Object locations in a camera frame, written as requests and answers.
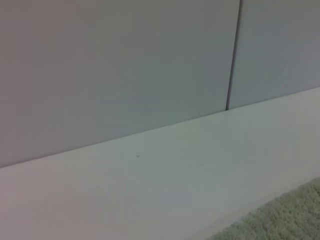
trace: white wall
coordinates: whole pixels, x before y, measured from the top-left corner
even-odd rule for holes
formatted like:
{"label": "white wall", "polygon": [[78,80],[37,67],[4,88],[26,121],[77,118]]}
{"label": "white wall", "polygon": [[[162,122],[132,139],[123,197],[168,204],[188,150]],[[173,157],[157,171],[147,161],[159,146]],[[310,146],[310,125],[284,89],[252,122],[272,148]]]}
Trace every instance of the white wall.
{"label": "white wall", "polygon": [[204,240],[320,175],[320,88],[0,169],[6,240]]}
{"label": "white wall", "polygon": [[243,0],[230,108],[320,87],[319,22],[319,0]]}
{"label": "white wall", "polygon": [[225,109],[234,0],[1,0],[0,166]]}

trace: carpet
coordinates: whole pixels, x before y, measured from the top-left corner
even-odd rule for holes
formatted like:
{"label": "carpet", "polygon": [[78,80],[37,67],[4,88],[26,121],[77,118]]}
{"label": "carpet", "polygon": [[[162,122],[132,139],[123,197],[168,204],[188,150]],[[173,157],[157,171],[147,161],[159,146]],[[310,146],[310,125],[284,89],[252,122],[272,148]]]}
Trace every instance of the carpet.
{"label": "carpet", "polygon": [[320,239],[320,178],[268,202],[209,240]]}

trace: beige carpet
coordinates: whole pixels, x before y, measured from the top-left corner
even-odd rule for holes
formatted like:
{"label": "beige carpet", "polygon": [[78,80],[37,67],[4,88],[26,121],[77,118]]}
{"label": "beige carpet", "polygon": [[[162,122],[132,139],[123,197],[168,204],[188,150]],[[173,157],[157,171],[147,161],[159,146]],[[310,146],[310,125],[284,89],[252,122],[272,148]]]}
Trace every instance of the beige carpet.
{"label": "beige carpet", "polygon": [[268,202],[210,240],[320,240],[320,178]]}

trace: wall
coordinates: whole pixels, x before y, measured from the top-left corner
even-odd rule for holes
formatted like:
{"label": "wall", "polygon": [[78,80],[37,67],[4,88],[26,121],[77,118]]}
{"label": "wall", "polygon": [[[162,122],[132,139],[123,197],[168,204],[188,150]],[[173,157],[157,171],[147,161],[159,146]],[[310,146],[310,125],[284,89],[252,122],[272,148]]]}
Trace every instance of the wall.
{"label": "wall", "polygon": [[320,87],[320,2],[243,0],[229,107]]}
{"label": "wall", "polygon": [[320,175],[320,88],[0,169],[6,240],[204,240]]}
{"label": "wall", "polygon": [[225,109],[234,0],[1,0],[0,166]]}

